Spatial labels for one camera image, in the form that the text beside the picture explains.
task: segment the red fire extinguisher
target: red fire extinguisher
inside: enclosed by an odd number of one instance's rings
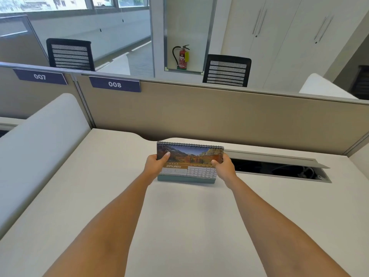
[[[174,59],[177,62],[177,69],[187,70],[187,62],[188,62],[188,59],[189,59],[189,52],[187,50],[190,50],[189,48],[187,48],[187,46],[189,46],[189,45],[173,47],[172,53],[173,53]],[[179,62],[178,62],[176,56],[174,55],[174,50],[176,48],[181,49],[180,52],[179,52]]]

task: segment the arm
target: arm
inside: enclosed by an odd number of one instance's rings
[[[238,210],[268,277],[349,276],[301,228],[237,177],[227,154],[213,160],[218,176],[233,191]]]
[[[87,224],[44,277],[124,276],[146,189],[169,155],[150,155],[141,175]]]

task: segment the person's left hand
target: person's left hand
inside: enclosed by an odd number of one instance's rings
[[[161,172],[164,163],[168,161],[170,152],[167,152],[161,159],[156,160],[156,154],[147,157],[143,173],[151,178],[156,178]]]

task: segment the hand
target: hand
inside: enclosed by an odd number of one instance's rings
[[[168,161],[170,152],[167,152],[161,159],[156,160],[157,155],[152,154],[147,157],[143,174],[155,179],[161,172],[164,163]]]
[[[237,178],[234,165],[228,154],[223,153],[223,163],[212,160],[211,164],[216,168],[218,176],[225,182],[226,186],[231,188],[232,181]]]

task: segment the gray carpet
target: gray carpet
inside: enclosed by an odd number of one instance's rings
[[[127,54],[131,76],[154,77],[151,44]]]

